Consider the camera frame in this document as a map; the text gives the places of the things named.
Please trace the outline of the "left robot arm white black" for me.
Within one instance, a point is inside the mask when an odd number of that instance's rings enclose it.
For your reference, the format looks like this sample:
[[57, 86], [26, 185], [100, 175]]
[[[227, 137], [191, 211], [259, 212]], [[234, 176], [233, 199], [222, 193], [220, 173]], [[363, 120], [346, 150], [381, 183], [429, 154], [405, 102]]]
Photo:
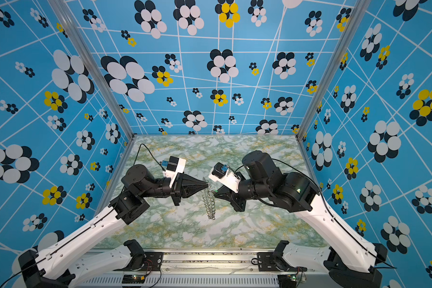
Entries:
[[146, 198], [171, 198], [175, 205], [182, 199], [209, 187], [182, 170], [155, 178], [142, 164], [129, 168], [122, 178], [122, 192], [97, 216], [61, 241], [37, 252], [28, 250], [19, 256], [20, 279], [15, 287], [73, 288], [108, 271], [152, 270], [145, 252], [136, 240], [87, 258], [91, 248], [139, 218], [150, 206]]

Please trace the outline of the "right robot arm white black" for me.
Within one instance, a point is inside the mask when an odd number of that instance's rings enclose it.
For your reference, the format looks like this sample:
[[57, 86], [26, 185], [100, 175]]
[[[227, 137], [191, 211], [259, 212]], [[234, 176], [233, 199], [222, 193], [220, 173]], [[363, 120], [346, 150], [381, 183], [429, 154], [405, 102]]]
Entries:
[[258, 200], [295, 214], [312, 227], [328, 248], [298, 246], [280, 241], [271, 260], [282, 272], [294, 271], [294, 281], [305, 279], [307, 271], [325, 272], [342, 288], [379, 288], [382, 273], [377, 265], [386, 262], [387, 248], [371, 243], [354, 231], [326, 202], [321, 189], [305, 174], [283, 173], [276, 161], [262, 151], [242, 159], [248, 173], [244, 178], [226, 164], [217, 163], [209, 178], [222, 187], [215, 194], [228, 201], [237, 212], [248, 200]]

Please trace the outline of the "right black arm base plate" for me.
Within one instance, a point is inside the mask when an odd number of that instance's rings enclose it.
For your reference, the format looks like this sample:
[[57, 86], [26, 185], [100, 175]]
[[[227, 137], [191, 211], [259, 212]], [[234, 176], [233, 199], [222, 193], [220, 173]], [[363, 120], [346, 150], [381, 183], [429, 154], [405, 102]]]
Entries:
[[252, 264], [257, 266], [260, 272], [300, 272], [297, 267], [290, 266], [283, 260], [278, 260], [274, 257], [273, 252], [257, 253], [256, 257], [252, 259]]

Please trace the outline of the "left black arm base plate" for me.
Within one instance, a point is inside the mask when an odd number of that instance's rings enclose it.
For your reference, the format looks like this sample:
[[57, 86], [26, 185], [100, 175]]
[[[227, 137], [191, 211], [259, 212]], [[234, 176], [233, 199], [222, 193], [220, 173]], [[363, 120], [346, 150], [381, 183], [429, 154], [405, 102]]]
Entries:
[[145, 252], [132, 257], [127, 271], [158, 271], [163, 262], [163, 252]]

